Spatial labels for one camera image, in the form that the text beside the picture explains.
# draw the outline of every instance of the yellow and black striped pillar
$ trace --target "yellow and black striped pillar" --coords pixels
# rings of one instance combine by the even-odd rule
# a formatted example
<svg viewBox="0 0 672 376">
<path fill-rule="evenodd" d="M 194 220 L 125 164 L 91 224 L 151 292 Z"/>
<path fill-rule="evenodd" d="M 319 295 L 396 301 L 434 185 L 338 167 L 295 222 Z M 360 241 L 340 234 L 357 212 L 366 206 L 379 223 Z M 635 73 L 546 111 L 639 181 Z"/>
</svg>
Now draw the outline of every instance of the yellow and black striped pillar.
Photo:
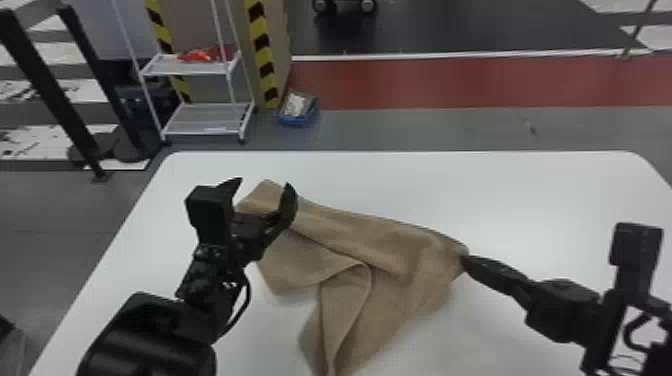
<svg viewBox="0 0 672 376">
<path fill-rule="evenodd" d="M 170 35 L 170 30 L 168 30 L 168 27 L 166 27 L 166 24 L 163 22 L 163 17 L 161 17 L 159 0 L 145 0 L 145 8 L 147 8 L 147 14 L 152 22 L 154 35 L 159 42 L 159 46 L 161 46 L 161 52 L 164 54 L 174 54 L 173 38 Z M 183 76 L 174 76 L 173 78 L 175 90 L 182 95 L 185 102 L 191 103 L 191 89 L 189 88 L 187 81 Z"/>
<path fill-rule="evenodd" d="M 268 21 L 262 0 L 245 0 L 245 10 L 250 26 L 250 39 L 254 47 L 254 60 L 259 74 L 261 91 L 266 103 L 263 107 L 280 107 L 280 88 L 273 65 L 273 50 L 268 29 Z"/>
</svg>

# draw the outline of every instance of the black pole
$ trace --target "black pole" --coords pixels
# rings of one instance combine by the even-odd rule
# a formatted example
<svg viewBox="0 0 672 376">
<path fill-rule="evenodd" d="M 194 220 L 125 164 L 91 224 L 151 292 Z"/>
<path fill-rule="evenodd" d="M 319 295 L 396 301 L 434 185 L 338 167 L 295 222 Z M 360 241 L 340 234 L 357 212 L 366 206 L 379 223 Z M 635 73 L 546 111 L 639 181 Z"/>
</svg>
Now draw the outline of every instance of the black pole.
<svg viewBox="0 0 672 376">
<path fill-rule="evenodd" d="M 628 41 L 629 44 L 623 49 L 623 53 L 621 53 L 621 59 L 627 59 L 630 57 L 630 51 L 635 47 L 635 44 L 637 44 L 637 38 L 639 38 L 639 34 L 642 32 L 646 21 L 648 21 L 651 13 L 653 12 L 653 8 L 656 7 L 657 3 L 658 0 L 649 0 L 649 3 L 646 5 L 646 9 L 644 9 L 644 13 L 642 13 L 642 16 L 639 18 L 637 25 L 635 25 L 635 31 L 632 32 L 630 40 Z"/>
<path fill-rule="evenodd" d="M 86 129 L 84 121 L 63 93 L 58 81 L 33 46 L 33 42 L 28 39 L 19 19 L 10 9 L 0 10 L 0 41 L 40 94 L 72 143 L 79 149 L 86 163 L 91 166 L 96 178 L 106 179 L 108 174 L 98 163 L 97 156 L 100 154 L 100 149 L 96 140 Z"/>
<path fill-rule="evenodd" d="M 14 330 L 14 325 L 0 315 L 0 345 L 2 344 L 2 341 L 9 336 L 9 333 L 11 333 L 12 330 Z"/>
<path fill-rule="evenodd" d="M 119 94 L 114 89 L 114 84 L 112 83 L 109 72 L 103 68 L 96 51 L 91 45 L 91 41 L 84 32 L 84 28 L 82 27 L 82 23 L 77 16 L 77 12 L 75 12 L 75 9 L 71 5 L 66 5 L 58 9 L 58 15 L 61 17 L 61 20 L 63 20 L 63 23 L 65 23 L 65 25 L 68 27 L 70 34 L 72 34 L 72 37 L 75 39 L 75 42 L 79 47 L 79 50 L 82 52 L 86 62 L 89 64 L 94 77 L 96 80 L 98 80 L 98 83 L 103 89 L 103 92 L 105 92 L 105 96 L 110 102 L 112 110 L 114 110 L 114 113 L 119 119 L 119 125 L 126 132 L 128 140 L 136 149 L 144 150 L 146 147 L 145 143 L 140 137 L 140 134 L 133 127 L 133 120 L 128 115 L 124 105 L 121 103 Z"/>
</svg>

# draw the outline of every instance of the red floor stripe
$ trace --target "red floor stripe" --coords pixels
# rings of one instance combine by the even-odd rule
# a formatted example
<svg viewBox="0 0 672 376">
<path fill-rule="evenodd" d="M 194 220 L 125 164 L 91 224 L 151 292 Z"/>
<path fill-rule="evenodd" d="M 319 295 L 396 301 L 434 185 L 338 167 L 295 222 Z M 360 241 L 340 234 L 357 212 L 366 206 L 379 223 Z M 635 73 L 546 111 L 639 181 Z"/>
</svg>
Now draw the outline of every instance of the red floor stripe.
<svg viewBox="0 0 672 376">
<path fill-rule="evenodd" d="M 323 109 L 670 106 L 672 56 L 296 62 Z"/>
</svg>

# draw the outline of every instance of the beige towel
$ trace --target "beige towel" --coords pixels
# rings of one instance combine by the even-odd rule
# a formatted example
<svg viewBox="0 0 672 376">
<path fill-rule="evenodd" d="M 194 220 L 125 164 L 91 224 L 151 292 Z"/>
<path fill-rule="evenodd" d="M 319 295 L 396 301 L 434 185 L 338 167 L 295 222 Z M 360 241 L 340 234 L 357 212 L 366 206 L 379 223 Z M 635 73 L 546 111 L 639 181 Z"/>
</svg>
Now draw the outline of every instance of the beige towel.
<svg viewBox="0 0 672 376">
<path fill-rule="evenodd" d="M 281 186 L 265 181 L 239 209 L 272 211 L 281 193 Z M 466 252 L 432 230 L 301 198 L 291 230 L 267 250 L 259 268 L 276 294 L 319 285 L 301 348 L 315 375 L 342 376 L 381 350 L 407 321 L 437 308 L 462 272 L 459 256 Z"/>
</svg>

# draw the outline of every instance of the table leg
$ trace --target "table leg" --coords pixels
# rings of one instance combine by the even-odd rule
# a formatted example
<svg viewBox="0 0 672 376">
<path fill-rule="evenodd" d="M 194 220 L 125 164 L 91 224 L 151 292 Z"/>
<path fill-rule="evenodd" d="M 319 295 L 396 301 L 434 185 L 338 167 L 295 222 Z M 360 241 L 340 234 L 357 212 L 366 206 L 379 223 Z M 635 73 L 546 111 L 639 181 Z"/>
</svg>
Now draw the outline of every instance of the table leg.
<svg viewBox="0 0 672 376">
<path fill-rule="evenodd" d="M 658 0 L 649 0 L 649 3 L 646 5 L 646 9 L 644 9 L 644 13 L 642 13 L 642 17 L 640 17 L 639 22 L 637 25 L 635 25 L 635 31 L 633 31 L 632 35 L 630 35 L 630 40 L 628 41 L 629 44 L 623 49 L 623 52 L 621 53 L 621 59 L 625 60 L 630 57 L 630 51 L 635 47 L 637 38 L 639 38 L 639 34 L 642 32 L 642 28 L 649 19 L 649 16 L 651 16 L 653 9 L 656 7 L 656 3 L 658 3 Z"/>
</svg>

